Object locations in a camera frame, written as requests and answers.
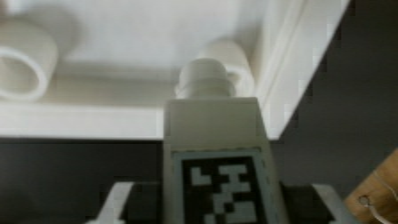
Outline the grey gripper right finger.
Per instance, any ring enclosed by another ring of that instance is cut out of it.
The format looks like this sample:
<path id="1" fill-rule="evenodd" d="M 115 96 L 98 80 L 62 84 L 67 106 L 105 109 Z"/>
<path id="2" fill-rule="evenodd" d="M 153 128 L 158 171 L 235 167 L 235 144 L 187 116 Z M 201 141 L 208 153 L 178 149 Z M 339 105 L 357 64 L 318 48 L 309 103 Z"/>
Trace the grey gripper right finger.
<path id="1" fill-rule="evenodd" d="M 334 187 L 325 184 L 314 184 L 313 188 L 322 198 L 329 212 L 332 214 L 332 221 L 329 222 L 329 224 L 359 224 L 359 221 L 350 213 Z"/>

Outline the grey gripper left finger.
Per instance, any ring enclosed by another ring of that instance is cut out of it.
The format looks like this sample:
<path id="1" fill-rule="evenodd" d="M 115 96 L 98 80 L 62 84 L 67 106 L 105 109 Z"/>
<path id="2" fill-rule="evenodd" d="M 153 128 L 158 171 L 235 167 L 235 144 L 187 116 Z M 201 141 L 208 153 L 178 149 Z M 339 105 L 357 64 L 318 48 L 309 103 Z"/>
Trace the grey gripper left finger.
<path id="1" fill-rule="evenodd" d="M 114 184 L 98 216 L 83 224 L 126 224 L 121 215 L 133 186 L 133 182 Z"/>

